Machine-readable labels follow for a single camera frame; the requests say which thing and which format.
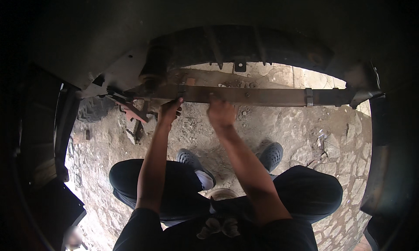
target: black shirt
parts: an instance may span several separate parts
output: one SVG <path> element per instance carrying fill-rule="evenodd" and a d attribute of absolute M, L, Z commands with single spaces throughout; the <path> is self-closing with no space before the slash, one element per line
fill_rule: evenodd
<path fill-rule="evenodd" d="M 218 233 L 202 239 L 202 234 L 197 235 L 208 227 L 208 219 L 216 223 L 219 221 L 222 228 L 227 224 L 225 218 L 207 215 L 163 231 L 156 212 L 137 208 L 132 212 L 113 250 L 317 250 L 313 228 L 305 220 L 281 219 L 257 227 L 247 220 L 238 219 L 235 220 L 237 227 L 233 226 L 235 232 L 218 230 Z"/>

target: white sock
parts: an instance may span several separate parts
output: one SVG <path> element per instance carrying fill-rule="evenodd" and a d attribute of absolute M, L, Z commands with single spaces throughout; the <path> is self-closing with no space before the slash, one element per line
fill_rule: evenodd
<path fill-rule="evenodd" d="M 202 184 L 202 190 L 210 190 L 214 186 L 212 178 L 201 170 L 195 170 L 195 174 Z"/>

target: red brick floor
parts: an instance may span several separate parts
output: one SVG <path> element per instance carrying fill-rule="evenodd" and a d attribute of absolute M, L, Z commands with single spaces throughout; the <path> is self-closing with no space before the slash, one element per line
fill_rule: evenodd
<path fill-rule="evenodd" d="M 355 246 L 353 251 L 373 251 L 365 236 L 362 236 L 361 241 Z"/>

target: hand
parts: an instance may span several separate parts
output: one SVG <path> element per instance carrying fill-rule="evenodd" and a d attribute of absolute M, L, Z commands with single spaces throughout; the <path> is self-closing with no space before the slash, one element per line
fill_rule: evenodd
<path fill-rule="evenodd" d="M 182 108 L 180 107 L 183 103 L 183 97 L 167 102 L 160 106 L 158 111 L 157 127 L 160 128 L 172 128 L 172 122 L 181 115 Z"/>
<path fill-rule="evenodd" d="M 222 101 L 214 94 L 210 94 L 210 106 L 207 114 L 215 132 L 222 132 L 225 129 L 234 128 L 237 112 L 232 104 Z"/>

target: tire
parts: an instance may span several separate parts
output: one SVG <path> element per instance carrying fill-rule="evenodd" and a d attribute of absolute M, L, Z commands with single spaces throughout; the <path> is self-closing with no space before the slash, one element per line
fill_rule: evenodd
<path fill-rule="evenodd" d="M 77 119 L 84 123 L 95 123 L 108 115 L 115 103 L 107 97 L 87 97 L 80 101 Z"/>

